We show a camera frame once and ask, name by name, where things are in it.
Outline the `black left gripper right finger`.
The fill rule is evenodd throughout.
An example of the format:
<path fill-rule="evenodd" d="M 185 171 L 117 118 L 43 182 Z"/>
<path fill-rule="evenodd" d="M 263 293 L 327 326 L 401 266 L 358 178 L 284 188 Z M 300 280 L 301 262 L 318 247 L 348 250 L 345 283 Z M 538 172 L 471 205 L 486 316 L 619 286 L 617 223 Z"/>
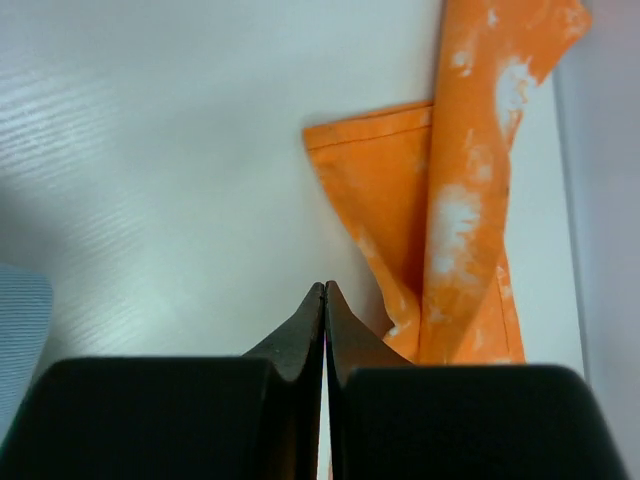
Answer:
<path fill-rule="evenodd" d="M 325 287 L 337 479 L 624 479 L 591 390 L 557 365 L 417 366 Z"/>

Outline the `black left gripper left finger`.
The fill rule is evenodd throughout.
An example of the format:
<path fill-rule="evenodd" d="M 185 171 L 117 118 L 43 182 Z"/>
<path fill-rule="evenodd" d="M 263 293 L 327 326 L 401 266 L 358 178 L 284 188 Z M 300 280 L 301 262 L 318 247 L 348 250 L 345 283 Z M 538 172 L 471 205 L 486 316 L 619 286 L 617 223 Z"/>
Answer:
<path fill-rule="evenodd" d="M 30 389 L 5 479 L 312 479 L 324 288 L 243 355 L 85 357 Z"/>

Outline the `orange white tie-dye trousers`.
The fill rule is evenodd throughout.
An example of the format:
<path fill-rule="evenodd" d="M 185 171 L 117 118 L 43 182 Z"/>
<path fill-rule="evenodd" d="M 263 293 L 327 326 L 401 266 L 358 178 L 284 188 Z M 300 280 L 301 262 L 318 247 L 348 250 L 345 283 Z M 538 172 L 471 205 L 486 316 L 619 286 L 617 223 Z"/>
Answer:
<path fill-rule="evenodd" d="M 416 364 L 525 359 L 504 244 L 525 108 L 590 29 L 579 1 L 449 1 L 432 102 L 308 127 L 306 151 Z"/>

